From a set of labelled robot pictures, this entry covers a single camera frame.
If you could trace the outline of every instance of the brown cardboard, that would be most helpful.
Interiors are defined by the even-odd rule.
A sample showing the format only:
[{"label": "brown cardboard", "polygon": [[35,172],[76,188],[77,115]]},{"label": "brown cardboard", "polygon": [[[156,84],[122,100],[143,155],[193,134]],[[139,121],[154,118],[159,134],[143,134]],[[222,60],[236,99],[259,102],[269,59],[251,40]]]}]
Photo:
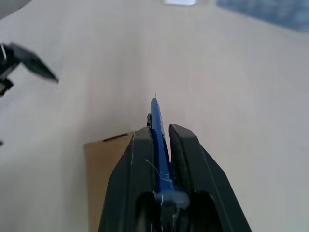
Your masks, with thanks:
[{"label": "brown cardboard", "polygon": [[98,232],[108,180],[132,134],[84,145],[88,181],[89,232]]}]

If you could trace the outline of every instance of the black object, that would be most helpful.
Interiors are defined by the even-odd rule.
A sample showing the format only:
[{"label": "black object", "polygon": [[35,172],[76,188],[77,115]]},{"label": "black object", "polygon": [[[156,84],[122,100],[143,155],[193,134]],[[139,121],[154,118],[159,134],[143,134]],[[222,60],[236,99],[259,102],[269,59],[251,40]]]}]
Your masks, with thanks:
[{"label": "black object", "polygon": [[250,232],[224,171],[189,129],[176,124],[169,125],[173,181],[190,205],[175,214],[173,205],[158,203],[151,115],[147,121],[110,176],[99,232]]},{"label": "black object", "polygon": [[9,46],[0,44],[0,97],[14,85],[7,77],[20,63],[40,77],[58,82],[55,75],[35,53],[14,43]]}]

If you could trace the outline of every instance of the cardboard box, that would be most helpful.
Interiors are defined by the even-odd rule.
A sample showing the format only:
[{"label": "cardboard box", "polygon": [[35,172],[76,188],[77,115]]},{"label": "cardboard box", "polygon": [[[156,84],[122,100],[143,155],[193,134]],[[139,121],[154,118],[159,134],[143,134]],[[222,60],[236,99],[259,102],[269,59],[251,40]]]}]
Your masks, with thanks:
[{"label": "cardboard box", "polygon": [[89,232],[98,232],[110,174],[126,150],[131,134],[84,145],[88,181]]}]

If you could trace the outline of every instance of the blue object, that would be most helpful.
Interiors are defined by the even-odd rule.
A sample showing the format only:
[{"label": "blue object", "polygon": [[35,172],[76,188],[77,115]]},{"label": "blue object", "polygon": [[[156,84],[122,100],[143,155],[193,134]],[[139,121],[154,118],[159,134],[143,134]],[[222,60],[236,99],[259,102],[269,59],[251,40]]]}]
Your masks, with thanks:
[{"label": "blue object", "polygon": [[309,0],[217,0],[217,5],[295,30],[309,31]]},{"label": "blue object", "polygon": [[171,178],[170,162],[166,147],[160,106],[156,98],[151,101],[151,134],[154,142],[155,166],[158,171],[158,192],[174,190]]}]

